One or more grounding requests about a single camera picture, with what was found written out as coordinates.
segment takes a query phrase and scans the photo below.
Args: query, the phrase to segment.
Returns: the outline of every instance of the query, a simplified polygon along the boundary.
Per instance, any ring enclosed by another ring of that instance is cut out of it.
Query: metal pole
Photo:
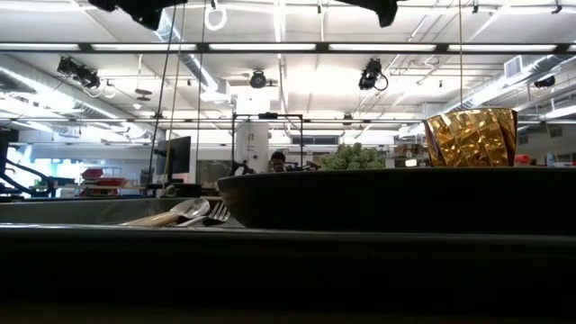
[[[235,144],[235,137],[234,133],[236,132],[236,113],[232,114],[232,160],[231,160],[231,167],[234,167],[234,144]]]
[[[300,167],[304,167],[304,119],[300,115]]]

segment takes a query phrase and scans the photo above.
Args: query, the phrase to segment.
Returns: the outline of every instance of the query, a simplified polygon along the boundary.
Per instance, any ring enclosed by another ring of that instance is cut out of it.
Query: dark bowl
[[[218,181],[255,229],[576,234],[571,168],[406,168],[240,175]]]

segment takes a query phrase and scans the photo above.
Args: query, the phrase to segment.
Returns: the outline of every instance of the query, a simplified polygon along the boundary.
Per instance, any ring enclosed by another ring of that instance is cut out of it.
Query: spoon
[[[170,211],[137,220],[131,220],[120,225],[162,227],[175,222],[180,216],[184,216],[187,219],[194,219],[203,216],[209,210],[210,203],[207,200],[202,198],[193,198],[180,202],[178,205],[172,207]]]

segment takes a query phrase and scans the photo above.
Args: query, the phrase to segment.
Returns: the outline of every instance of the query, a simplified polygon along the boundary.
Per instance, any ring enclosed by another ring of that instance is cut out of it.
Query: gold glass
[[[450,112],[424,123],[433,167],[512,167],[518,113],[485,108]]]

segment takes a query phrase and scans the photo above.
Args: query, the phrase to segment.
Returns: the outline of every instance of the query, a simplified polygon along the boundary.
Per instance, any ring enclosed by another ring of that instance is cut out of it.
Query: person
[[[284,172],[284,164],[286,163],[286,156],[280,151],[276,151],[270,157],[270,162],[272,162],[272,169],[274,172]]]

